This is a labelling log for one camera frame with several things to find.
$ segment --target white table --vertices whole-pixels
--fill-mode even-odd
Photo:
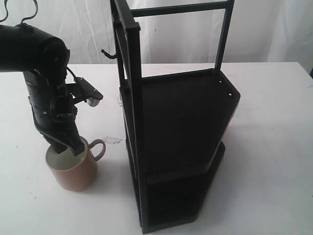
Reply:
[[[141,234],[125,147],[116,65],[72,65],[104,94],[77,105],[88,141],[113,137],[90,189],[63,190],[45,165],[22,73],[0,74],[0,234]],[[143,65],[143,75],[208,64]],[[223,64],[241,93],[226,152],[199,218],[154,234],[313,234],[313,80],[298,63]]]

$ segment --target mug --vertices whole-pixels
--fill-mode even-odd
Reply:
[[[81,140],[85,145],[85,151],[77,156],[74,156],[69,148],[57,154],[52,146],[48,148],[45,155],[46,163],[55,179],[66,190],[81,191],[88,188],[96,177],[97,161],[106,151],[106,144],[103,140],[97,139],[90,144],[83,137]],[[97,144],[102,144],[102,150],[94,157],[90,149]]]

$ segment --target mug rim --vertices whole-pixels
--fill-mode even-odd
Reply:
[[[49,165],[48,160],[47,160],[47,159],[48,159],[48,156],[47,156],[47,155],[48,155],[48,151],[49,151],[50,148],[52,148],[52,145],[50,145],[49,148],[47,149],[47,151],[45,152],[45,163],[47,164],[47,166],[48,166],[50,169],[52,169],[52,170],[62,172],[62,171],[73,170],[74,168],[76,168],[76,167],[78,167],[79,165],[81,165],[81,164],[85,161],[85,159],[87,158],[87,155],[89,154],[90,148],[89,148],[89,143],[88,143],[88,141],[87,141],[84,137],[82,137],[82,136],[80,136],[80,138],[81,138],[82,140],[84,140],[84,141],[87,143],[87,154],[86,154],[86,156],[81,160],[81,162],[80,162],[79,164],[77,164],[76,166],[73,166],[72,168],[66,169],[66,170],[59,170],[59,169],[53,168],[52,166]]]

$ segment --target mug handle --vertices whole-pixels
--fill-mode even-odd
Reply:
[[[94,157],[95,161],[100,160],[100,159],[103,157],[103,155],[105,154],[106,149],[107,149],[107,148],[106,148],[106,144],[104,143],[104,141],[103,141],[103,140],[100,140],[100,139],[96,139],[96,140],[94,140],[93,142],[91,142],[91,143],[89,144],[89,148],[92,149],[92,148],[95,147],[97,144],[102,144],[102,150],[101,150],[101,152],[100,152],[97,156]]]

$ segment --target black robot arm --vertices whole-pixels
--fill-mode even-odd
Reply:
[[[83,78],[65,83],[69,50],[64,42],[25,23],[0,25],[0,53],[0,72],[24,74],[37,130],[58,153],[68,147],[75,156],[83,152],[74,105],[96,106],[103,96]]]

